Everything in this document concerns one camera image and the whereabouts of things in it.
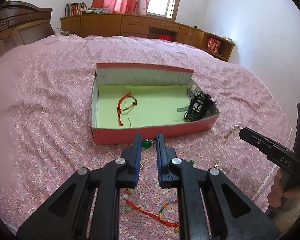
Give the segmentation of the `person's right hand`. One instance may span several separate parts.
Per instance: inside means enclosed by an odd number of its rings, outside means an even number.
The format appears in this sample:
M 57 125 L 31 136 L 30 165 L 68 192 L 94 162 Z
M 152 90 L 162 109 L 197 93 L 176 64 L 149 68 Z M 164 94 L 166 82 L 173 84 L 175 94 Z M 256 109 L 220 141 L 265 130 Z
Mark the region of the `person's right hand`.
M 296 207 L 300 203 L 300 187 L 295 187 L 287 191 L 283 190 L 281 183 L 283 171 L 279 168 L 274 178 L 274 183 L 270 188 L 267 196 L 269 206 L 273 208 L 280 207 L 282 198 L 292 199 L 292 207 Z

